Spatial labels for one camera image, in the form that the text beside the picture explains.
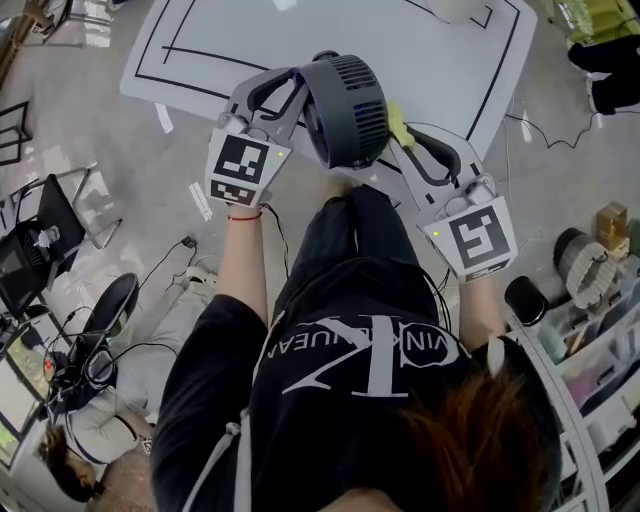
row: brown hair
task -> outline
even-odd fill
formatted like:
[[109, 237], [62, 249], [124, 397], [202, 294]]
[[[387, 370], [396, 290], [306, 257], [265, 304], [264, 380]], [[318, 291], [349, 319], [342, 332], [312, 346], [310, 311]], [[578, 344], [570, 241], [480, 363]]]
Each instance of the brown hair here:
[[62, 427], [47, 427], [38, 454], [51, 471], [58, 487], [67, 496], [80, 503], [93, 498], [94, 489], [84, 487], [73, 468], [67, 464], [67, 437]]
[[445, 510], [540, 510], [542, 451], [520, 389], [506, 372], [485, 373], [451, 390], [435, 413], [420, 403], [402, 411]]

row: person sitting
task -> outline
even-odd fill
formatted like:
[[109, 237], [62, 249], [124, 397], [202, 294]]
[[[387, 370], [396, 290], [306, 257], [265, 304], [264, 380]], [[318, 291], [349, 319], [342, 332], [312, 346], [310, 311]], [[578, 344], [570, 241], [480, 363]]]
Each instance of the person sitting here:
[[591, 110], [615, 114], [616, 109], [640, 103], [640, 35], [593, 46], [574, 44], [569, 60], [589, 73], [611, 73], [603, 80], [587, 79]]
[[145, 418], [158, 412], [176, 356], [214, 295], [214, 274], [191, 267], [187, 276], [110, 341], [117, 358], [116, 385], [47, 428], [40, 456], [71, 499], [86, 503], [101, 494], [95, 467], [110, 464], [152, 436]]

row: box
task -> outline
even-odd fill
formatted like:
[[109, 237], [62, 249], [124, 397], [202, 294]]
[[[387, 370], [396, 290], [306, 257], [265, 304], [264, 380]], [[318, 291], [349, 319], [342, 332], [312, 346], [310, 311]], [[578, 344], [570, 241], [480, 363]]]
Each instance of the box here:
[[612, 201], [596, 216], [596, 240], [613, 251], [627, 237], [627, 207]]

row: strap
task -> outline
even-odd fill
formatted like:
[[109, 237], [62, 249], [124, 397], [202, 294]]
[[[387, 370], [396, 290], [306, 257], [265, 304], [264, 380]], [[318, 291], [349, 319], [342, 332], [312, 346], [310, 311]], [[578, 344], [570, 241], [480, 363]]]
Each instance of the strap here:
[[231, 446], [231, 443], [233, 442], [233, 438], [237, 436], [239, 433], [240, 433], [240, 426], [237, 423], [227, 423], [226, 434], [222, 436], [222, 438], [220, 438], [220, 441], [218, 441], [218, 444], [216, 444], [215, 448], [211, 452], [211, 455], [209, 455], [209, 459], [207, 460], [207, 463], [204, 465], [204, 469], [200, 473], [200, 476], [198, 477], [198, 479], [196, 480], [196, 483], [193, 486], [193, 489], [191, 489], [191, 492], [187, 497], [187, 501], [185, 501], [184, 506], [182, 507], [182, 512], [189, 512], [191, 510], [191, 507], [193, 507], [193, 503], [198, 497], [198, 493], [200, 492], [200, 489], [202, 488], [202, 485], [204, 484], [205, 480], [209, 476], [209, 473], [211, 473], [213, 466], [215, 466], [216, 462], [218, 462], [218, 460], [220, 459], [220, 457], [222, 457], [224, 452], [227, 451], [227, 448]]
[[240, 414], [240, 446], [236, 464], [233, 512], [251, 512], [251, 427], [249, 410]]

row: black cable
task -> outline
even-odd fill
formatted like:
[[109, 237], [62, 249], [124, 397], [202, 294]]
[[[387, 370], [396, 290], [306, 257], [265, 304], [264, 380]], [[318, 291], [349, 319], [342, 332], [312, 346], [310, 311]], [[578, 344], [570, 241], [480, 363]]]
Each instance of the black cable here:
[[635, 20], [638, 20], [638, 19], [640, 19], [640, 16], [634, 16], [633, 18], [629, 18], [628, 20], [624, 20], [622, 23], [620, 23], [615, 28], [616, 39], [620, 39], [620, 29], [623, 27], [623, 25], [626, 25], [630, 21], [635, 21]]
[[444, 279], [442, 280], [442, 282], [438, 285], [438, 290], [440, 290], [440, 292], [442, 292], [445, 287], [447, 286], [447, 283], [449, 282], [449, 276], [451, 275], [451, 269], [448, 268], [447, 269], [447, 273], [444, 275]]
[[427, 281], [427, 283], [429, 283], [431, 288], [433, 288], [434, 297], [436, 297], [438, 299], [438, 302], [440, 302], [440, 309], [442, 310], [442, 320], [444, 321], [444, 328], [447, 331], [451, 332], [451, 314], [449, 313], [447, 302], [444, 300], [442, 293], [440, 292], [436, 284], [433, 282], [433, 279], [431, 279], [431, 276], [427, 274], [427, 272], [424, 269], [421, 268], [420, 270], [422, 270], [422, 276], [424, 277], [424, 279]]
[[289, 279], [289, 244], [287, 244], [287, 239], [284, 236], [284, 231], [282, 230], [282, 224], [280, 224], [280, 217], [273, 209], [273, 207], [268, 203], [261, 203], [260, 208], [266, 208], [271, 212], [273, 218], [276, 220], [276, 224], [278, 226], [278, 231], [280, 231], [280, 236], [282, 237], [282, 242], [284, 243], [284, 272]]
[[[130, 346], [128, 349], [124, 350], [123, 352], [118, 354], [116, 357], [114, 357], [111, 361], [106, 363], [102, 368], [100, 368], [100, 371], [96, 372], [95, 374], [100, 375], [109, 365], [115, 365], [116, 361], [120, 359], [123, 355], [125, 355], [127, 352], [130, 352], [134, 348], [141, 347], [141, 346], [168, 348], [169, 350], [171, 350], [171, 352], [173, 352], [173, 355], [175, 355], [176, 358], [178, 357], [178, 352], [176, 352], [176, 350], [173, 347], [170, 347], [169, 345], [165, 345], [164, 343], [149, 343], [149, 342], [136, 343], [135, 345]], [[92, 379], [89, 375], [86, 375], [86, 372], [85, 372], [85, 377], [89, 382], [91, 382], [92, 384], [95, 384], [94, 379]]]
[[47, 356], [49, 355], [49, 352], [53, 352], [53, 350], [55, 350], [55, 343], [58, 342], [58, 340], [60, 338], [62, 338], [63, 335], [66, 336], [75, 336], [76, 339], [73, 340], [73, 343], [71, 344], [71, 346], [69, 347], [69, 352], [68, 354], [71, 354], [73, 352], [73, 349], [75, 348], [75, 346], [78, 344], [78, 336], [82, 336], [83, 334], [102, 334], [104, 331], [99, 330], [99, 331], [87, 331], [87, 332], [78, 332], [78, 333], [72, 333], [72, 334], [68, 334], [62, 331], [62, 329], [64, 329], [64, 326], [67, 325], [68, 320], [65, 321], [65, 323], [62, 325], [62, 327], [60, 328], [60, 330], [58, 331], [58, 335], [53, 338], [48, 344], [47, 346], [44, 348], [44, 357], [42, 358], [42, 373], [44, 374], [45, 368], [44, 365], [47, 361]]
[[180, 240], [179, 242], [176, 242], [175, 244], [173, 244], [173, 245], [171, 246], [171, 249], [169, 249], [169, 250], [167, 251], [167, 254], [165, 254], [165, 255], [164, 255], [164, 258], [162, 258], [162, 259], [158, 262], [158, 264], [157, 264], [155, 267], [153, 267], [153, 269], [151, 270], [151, 272], [149, 272], [149, 273], [147, 274], [147, 277], [145, 277], [145, 278], [144, 278], [144, 281], [142, 281], [142, 284], [140, 285], [139, 290], [142, 290], [142, 287], [143, 287], [143, 286], [144, 286], [144, 284], [147, 282], [147, 280], [151, 277], [151, 274], [153, 274], [153, 273], [158, 269], [158, 267], [164, 263], [164, 261], [169, 257], [169, 254], [171, 254], [171, 251], [173, 251], [173, 250], [174, 250], [176, 247], [178, 247], [179, 245], [182, 245], [182, 240]]
[[[576, 141], [573, 144], [571, 144], [570, 142], [567, 142], [566, 140], [562, 140], [562, 139], [556, 140], [556, 141], [552, 142], [551, 144], [549, 144], [549, 139], [547, 139], [547, 136], [545, 135], [545, 133], [538, 126], [536, 126], [534, 123], [532, 123], [528, 119], [523, 119], [521, 117], [512, 116], [510, 114], [505, 114], [505, 117], [508, 117], [509, 119], [515, 119], [516, 121], [522, 121], [524, 123], [527, 123], [527, 124], [533, 126], [536, 130], [538, 130], [540, 132], [540, 135], [542, 135], [542, 138], [544, 139], [544, 142], [547, 145], [547, 149], [551, 149], [556, 144], [565, 144], [565, 145], [569, 146], [571, 149], [576, 149], [576, 146], [578, 145], [578, 142], [580, 141], [580, 137], [582, 137], [585, 133], [587, 133], [589, 130], [591, 130], [591, 128], [593, 128], [593, 118], [596, 117], [598, 114], [599, 114], [599, 112], [594, 112], [593, 114], [591, 114], [591, 117], [589, 118], [589, 126], [587, 128], [585, 128], [585, 129], [581, 130], [580, 133], [578, 133], [578, 136], [576, 137]], [[620, 111], [616, 112], [616, 114], [638, 114], [638, 115], [640, 115], [640, 112], [636, 112], [634, 110], [620, 110]]]
[[191, 258], [189, 258], [189, 261], [187, 262], [187, 268], [184, 269], [184, 272], [180, 272], [179, 274], [173, 274], [173, 277], [171, 278], [171, 284], [164, 289], [165, 292], [169, 288], [171, 288], [174, 284], [176, 284], [176, 277], [182, 277], [183, 275], [185, 275], [187, 273], [187, 270], [189, 270], [189, 267], [191, 266], [191, 263], [193, 262], [193, 258], [196, 257], [197, 253], [198, 253], [198, 246], [196, 245], [196, 246], [193, 247], [193, 254], [191, 255]]

